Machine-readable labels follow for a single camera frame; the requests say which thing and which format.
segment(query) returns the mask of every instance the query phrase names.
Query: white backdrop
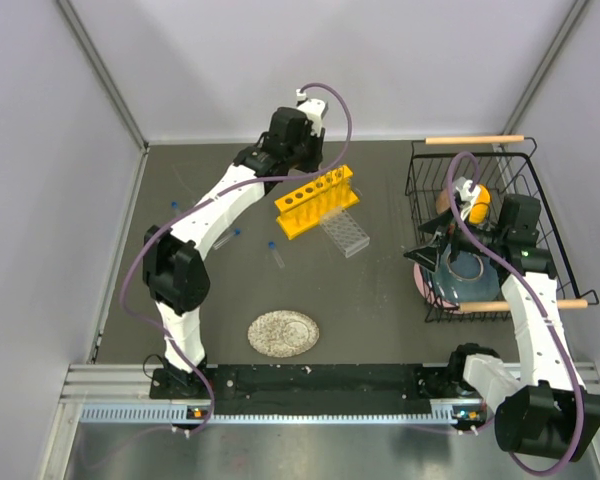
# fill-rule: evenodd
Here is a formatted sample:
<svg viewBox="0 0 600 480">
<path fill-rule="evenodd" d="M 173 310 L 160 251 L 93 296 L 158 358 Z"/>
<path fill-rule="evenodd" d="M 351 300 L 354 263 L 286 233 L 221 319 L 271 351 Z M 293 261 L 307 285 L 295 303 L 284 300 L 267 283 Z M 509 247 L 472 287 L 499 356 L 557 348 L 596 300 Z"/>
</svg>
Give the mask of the white backdrop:
<svg viewBox="0 0 600 480">
<path fill-rule="evenodd" d="M 137 163 L 54 2 L 0 2 L 0 479 L 34 477 L 86 359 Z"/>
<path fill-rule="evenodd" d="M 499 133 L 572 1 L 73 3 L 148 140 L 252 141 L 310 81 L 357 138 Z"/>
<path fill-rule="evenodd" d="M 600 294 L 600 0 L 591 2 L 519 130 L 538 139 L 534 163 L 580 288 Z M 565 327 L 600 372 L 600 306 L 572 313 Z"/>
</svg>

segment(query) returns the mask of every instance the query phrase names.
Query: wooden handle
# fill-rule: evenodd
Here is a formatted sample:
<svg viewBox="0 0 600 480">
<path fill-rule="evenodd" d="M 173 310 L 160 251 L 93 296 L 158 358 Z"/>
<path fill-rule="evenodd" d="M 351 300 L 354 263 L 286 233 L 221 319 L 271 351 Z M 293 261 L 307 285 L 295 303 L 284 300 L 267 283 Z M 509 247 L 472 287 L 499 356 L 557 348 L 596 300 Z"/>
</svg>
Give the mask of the wooden handle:
<svg viewBox="0 0 600 480">
<path fill-rule="evenodd" d="M 428 137 L 426 145 L 476 145 L 478 143 L 524 142 L 524 135 L 490 135 L 484 137 Z"/>
<path fill-rule="evenodd" d="M 458 306 L 461 313 L 508 312 L 511 310 L 507 302 L 464 302 Z M 588 306 L 589 302 L 584 298 L 558 300 L 558 308 L 561 310 L 587 308 Z"/>
</svg>

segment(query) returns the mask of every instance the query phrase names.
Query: yellow test tube rack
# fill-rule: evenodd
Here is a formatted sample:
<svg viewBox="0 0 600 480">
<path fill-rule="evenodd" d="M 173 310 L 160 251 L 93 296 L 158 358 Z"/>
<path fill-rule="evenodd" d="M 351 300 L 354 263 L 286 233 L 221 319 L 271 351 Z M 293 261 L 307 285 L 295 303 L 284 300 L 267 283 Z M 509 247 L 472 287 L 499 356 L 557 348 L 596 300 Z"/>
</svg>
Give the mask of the yellow test tube rack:
<svg viewBox="0 0 600 480">
<path fill-rule="evenodd" d="M 348 208 L 360 201 L 351 190 L 351 169 L 342 165 L 275 201 L 276 219 L 293 240 L 320 224 L 320 217 L 336 207 Z"/>
</svg>

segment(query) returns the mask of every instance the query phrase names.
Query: wire basket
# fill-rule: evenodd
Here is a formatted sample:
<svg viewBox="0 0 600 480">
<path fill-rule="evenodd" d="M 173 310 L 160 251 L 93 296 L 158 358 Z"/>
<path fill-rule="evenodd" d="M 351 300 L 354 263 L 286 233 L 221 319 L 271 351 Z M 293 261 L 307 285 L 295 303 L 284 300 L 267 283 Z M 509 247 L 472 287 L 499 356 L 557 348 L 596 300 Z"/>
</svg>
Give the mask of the wire basket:
<svg viewBox="0 0 600 480">
<path fill-rule="evenodd" d="M 487 187 L 491 194 L 491 204 L 487 213 L 487 221 L 495 224 L 500 215 L 504 196 L 508 193 L 529 195 L 540 200 L 542 213 L 538 222 L 539 248 L 548 249 L 557 270 L 557 298 L 588 298 L 591 305 L 599 303 L 595 290 L 581 293 L 575 280 L 571 264 L 567 258 L 556 223 L 551 214 L 545 193 L 531 163 L 531 157 L 537 149 L 535 139 L 525 137 L 520 145 L 521 151 L 508 151 L 504 145 L 474 147 L 471 153 L 478 159 L 480 178 L 478 183 Z M 462 146 L 430 146 L 424 141 L 411 144 L 411 161 L 405 187 L 405 195 L 411 204 L 411 220 L 416 234 L 417 244 L 426 243 L 431 235 L 423 233 L 418 227 L 435 218 L 436 199 L 445 188 L 447 170 L 453 157 L 459 152 L 467 151 Z M 472 178 L 473 166 L 468 158 L 461 160 L 456 170 L 456 178 L 463 176 Z M 460 313 L 457 306 L 450 306 L 432 288 L 423 276 L 424 303 L 428 307 L 425 322 L 473 322 L 473 321 L 507 321 L 509 312 Z M 500 294 L 496 300 L 504 300 Z"/>
</svg>

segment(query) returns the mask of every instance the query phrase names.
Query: gray floor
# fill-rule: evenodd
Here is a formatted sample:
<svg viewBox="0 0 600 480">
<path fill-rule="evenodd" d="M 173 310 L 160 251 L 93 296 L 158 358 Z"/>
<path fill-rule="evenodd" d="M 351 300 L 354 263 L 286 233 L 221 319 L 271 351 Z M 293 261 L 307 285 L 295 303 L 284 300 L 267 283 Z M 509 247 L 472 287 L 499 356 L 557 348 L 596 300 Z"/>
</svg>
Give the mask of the gray floor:
<svg viewBox="0 0 600 480">
<path fill-rule="evenodd" d="M 493 431 L 478 437 L 435 435 L 386 425 L 216 425 L 189 441 L 170 431 L 149 433 L 120 450 L 146 425 L 81 425 L 66 480 L 143 479 L 474 479 L 522 480 Z M 546 469 L 555 460 L 523 457 Z M 555 479 L 600 480 L 592 448 Z"/>
<path fill-rule="evenodd" d="M 330 161 L 341 144 L 325 145 Z M 141 247 L 144 232 L 172 215 L 171 202 L 191 206 L 222 176 L 239 145 L 152 147 L 122 258 L 114 302 L 98 363 L 141 363 L 162 353 L 151 327 L 126 316 L 117 304 L 121 277 Z M 298 310 L 320 327 L 309 352 L 286 363 L 443 362 L 455 347 L 477 342 L 517 361 L 513 326 L 507 323 L 425 324 L 425 306 L 413 281 L 413 265 L 402 257 L 414 245 L 404 184 L 409 142 L 354 142 L 346 158 L 361 202 L 349 211 L 371 237 L 370 245 L 345 259 L 320 228 L 293 241 L 275 222 L 273 201 L 297 188 L 278 185 L 235 226 L 240 237 L 212 251 L 206 266 L 211 293 L 202 306 L 202 338 L 211 363 L 270 363 L 248 344 L 249 324 L 265 312 Z M 278 245 L 286 268 L 275 263 L 267 243 Z M 158 318 L 140 275 L 130 303 Z"/>
</svg>

